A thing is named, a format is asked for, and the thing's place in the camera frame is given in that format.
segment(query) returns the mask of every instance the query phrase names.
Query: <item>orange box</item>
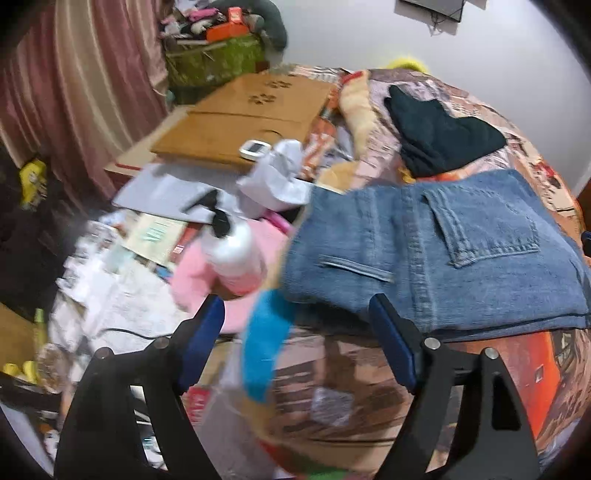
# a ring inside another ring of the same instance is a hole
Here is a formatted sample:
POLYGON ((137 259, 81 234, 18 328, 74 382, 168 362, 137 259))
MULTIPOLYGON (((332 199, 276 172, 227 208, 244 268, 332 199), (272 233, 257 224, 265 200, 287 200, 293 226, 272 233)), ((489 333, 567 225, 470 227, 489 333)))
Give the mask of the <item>orange box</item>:
POLYGON ((241 37, 249 32, 248 27, 244 24, 224 23, 222 25, 217 25, 216 27, 208 28, 206 37, 207 41, 211 43, 226 40, 227 38, 241 37))
POLYGON ((229 23, 244 23, 242 21, 242 8, 241 7, 228 8, 228 22, 229 23))

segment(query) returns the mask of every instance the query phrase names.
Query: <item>white spray bottle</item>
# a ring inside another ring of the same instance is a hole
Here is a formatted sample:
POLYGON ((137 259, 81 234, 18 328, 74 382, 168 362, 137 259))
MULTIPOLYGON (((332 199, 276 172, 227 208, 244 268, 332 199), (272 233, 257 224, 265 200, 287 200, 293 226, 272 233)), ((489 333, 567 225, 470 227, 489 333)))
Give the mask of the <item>white spray bottle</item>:
POLYGON ((203 253, 220 279, 235 295, 246 295, 261 286, 267 269, 248 222, 217 208, 217 190, 206 193, 197 205, 213 212, 203 229, 203 253))

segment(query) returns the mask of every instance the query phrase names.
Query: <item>folded black clothing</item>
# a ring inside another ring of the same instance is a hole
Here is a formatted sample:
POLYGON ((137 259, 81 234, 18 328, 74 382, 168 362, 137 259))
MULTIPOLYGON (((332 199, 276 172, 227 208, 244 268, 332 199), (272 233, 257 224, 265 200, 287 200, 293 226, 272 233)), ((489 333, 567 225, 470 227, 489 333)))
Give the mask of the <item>folded black clothing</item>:
POLYGON ((417 100, 395 85, 389 91, 384 104, 402 136, 401 157, 415 178, 462 168, 506 146, 503 134, 479 118, 454 118, 438 100, 417 100))

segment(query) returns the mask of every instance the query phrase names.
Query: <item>blue cloth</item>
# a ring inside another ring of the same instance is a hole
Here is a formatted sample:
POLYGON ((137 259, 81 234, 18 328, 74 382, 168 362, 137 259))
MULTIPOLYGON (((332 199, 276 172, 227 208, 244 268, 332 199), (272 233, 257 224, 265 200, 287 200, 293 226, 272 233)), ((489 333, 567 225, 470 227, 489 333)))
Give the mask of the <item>blue cloth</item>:
POLYGON ((589 326, 589 267, 515 170, 443 183, 315 188, 288 252, 290 301, 364 317, 385 293, 443 339, 589 326))
POLYGON ((242 380, 253 400, 264 403, 275 362, 296 316, 297 305, 278 290, 264 291, 251 314, 242 351, 242 380))

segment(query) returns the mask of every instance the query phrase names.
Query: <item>jeans back pocket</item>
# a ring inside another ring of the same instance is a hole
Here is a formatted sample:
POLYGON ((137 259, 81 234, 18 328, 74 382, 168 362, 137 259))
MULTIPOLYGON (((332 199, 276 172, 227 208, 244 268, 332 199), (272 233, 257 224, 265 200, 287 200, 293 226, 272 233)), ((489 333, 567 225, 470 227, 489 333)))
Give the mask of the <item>jeans back pocket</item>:
POLYGON ((496 192, 451 185, 428 189, 423 196, 456 268, 540 251, 534 221, 496 192))

